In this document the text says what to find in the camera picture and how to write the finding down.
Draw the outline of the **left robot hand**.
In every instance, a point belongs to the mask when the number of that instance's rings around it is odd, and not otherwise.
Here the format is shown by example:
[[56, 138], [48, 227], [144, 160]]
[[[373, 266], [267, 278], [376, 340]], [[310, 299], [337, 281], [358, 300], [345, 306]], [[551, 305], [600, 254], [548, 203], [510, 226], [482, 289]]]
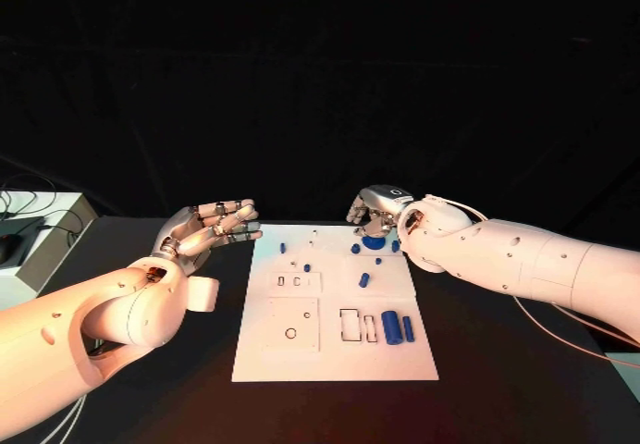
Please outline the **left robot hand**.
[[190, 276], [213, 248], [254, 241], [261, 235], [252, 199], [186, 206], [160, 228], [151, 256], [172, 261]]

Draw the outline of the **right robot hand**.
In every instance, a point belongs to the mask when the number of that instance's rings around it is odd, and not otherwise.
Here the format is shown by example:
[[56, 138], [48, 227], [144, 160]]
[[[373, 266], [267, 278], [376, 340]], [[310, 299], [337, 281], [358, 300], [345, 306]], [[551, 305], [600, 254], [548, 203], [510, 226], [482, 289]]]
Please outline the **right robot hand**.
[[356, 225], [359, 237], [384, 238], [398, 225], [401, 213], [415, 200], [412, 194], [391, 185], [371, 185], [360, 189], [346, 214]]

